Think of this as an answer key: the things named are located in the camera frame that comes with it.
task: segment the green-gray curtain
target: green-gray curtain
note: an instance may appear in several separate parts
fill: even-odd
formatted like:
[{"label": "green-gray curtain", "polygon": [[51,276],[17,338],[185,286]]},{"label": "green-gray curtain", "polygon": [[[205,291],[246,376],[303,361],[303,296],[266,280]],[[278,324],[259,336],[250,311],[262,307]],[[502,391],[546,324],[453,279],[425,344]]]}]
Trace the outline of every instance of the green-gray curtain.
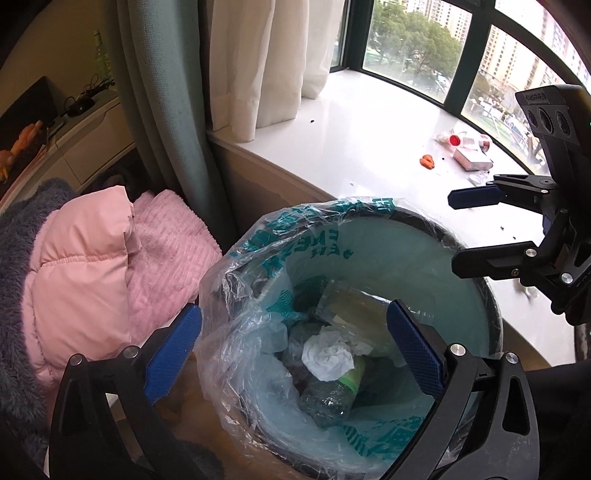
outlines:
[{"label": "green-gray curtain", "polygon": [[157,189],[183,193],[226,251],[236,240],[207,143],[196,0],[103,0],[121,104]]}]

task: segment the white windowsill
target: white windowsill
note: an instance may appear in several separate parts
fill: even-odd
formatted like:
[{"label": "white windowsill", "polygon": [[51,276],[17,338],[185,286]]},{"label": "white windowsill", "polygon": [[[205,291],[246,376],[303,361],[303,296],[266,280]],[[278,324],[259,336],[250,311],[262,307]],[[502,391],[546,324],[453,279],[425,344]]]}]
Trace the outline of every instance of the white windowsill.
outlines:
[{"label": "white windowsill", "polygon": [[[543,239],[541,216],[509,205],[455,211],[451,190],[472,186],[434,140],[450,128],[471,127],[422,98],[362,73],[332,73],[317,100],[303,99],[295,120],[256,131],[254,141],[238,144],[230,128],[210,133],[221,147],[275,171],[327,198],[379,196],[404,199],[452,231],[469,247]],[[435,169],[419,164],[424,154]],[[524,170],[493,145],[493,174]],[[491,281],[501,313],[550,365],[574,362],[574,334],[564,317],[550,311],[541,293],[529,299],[511,280]]]}]

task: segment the sheer curtain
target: sheer curtain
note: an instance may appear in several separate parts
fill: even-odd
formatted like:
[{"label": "sheer curtain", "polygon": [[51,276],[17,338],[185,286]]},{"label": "sheer curtain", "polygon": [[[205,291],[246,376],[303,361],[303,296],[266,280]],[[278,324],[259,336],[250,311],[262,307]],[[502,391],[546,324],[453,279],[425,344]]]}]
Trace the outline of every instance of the sheer curtain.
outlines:
[{"label": "sheer curtain", "polygon": [[238,141],[296,117],[330,71],[345,0],[215,0],[210,43],[213,129]]},{"label": "sheer curtain", "polygon": [[237,240],[207,143],[196,0],[103,0],[129,128],[158,190],[184,194],[225,251]]}]

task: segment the computer mouse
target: computer mouse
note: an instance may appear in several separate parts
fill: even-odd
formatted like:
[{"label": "computer mouse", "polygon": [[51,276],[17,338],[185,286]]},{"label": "computer mouse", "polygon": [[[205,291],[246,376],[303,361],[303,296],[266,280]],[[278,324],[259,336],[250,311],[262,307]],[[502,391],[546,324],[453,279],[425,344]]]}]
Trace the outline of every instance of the computer mouse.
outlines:
[{"label": "computer mouse", "polygon": [[82,96],[67,108],[66,113],[69,117],[78,116],[90,109],[94,104],[95,101],[92,98]]}]

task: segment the trash bag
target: trash bag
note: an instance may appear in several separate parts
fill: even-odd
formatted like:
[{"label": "trash bag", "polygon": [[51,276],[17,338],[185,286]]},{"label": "trash bag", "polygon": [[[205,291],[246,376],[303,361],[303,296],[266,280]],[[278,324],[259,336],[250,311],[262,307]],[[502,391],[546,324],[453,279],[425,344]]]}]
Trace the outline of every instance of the trash bag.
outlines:
[{"label": "trash bag", "polygon": [[446,342],[474,355],[499,352],[502,322],[486,282],[451,271],[460,246],[390,198],[301,205],[259,220],[202,280],[195,348],[203,393],[244,454],[271,452],[313,478],[379,478],[433,405],[409,368],[394,368],[379,399],[322,429],[298,408],[281,352],[331,280],[401,299]]}]

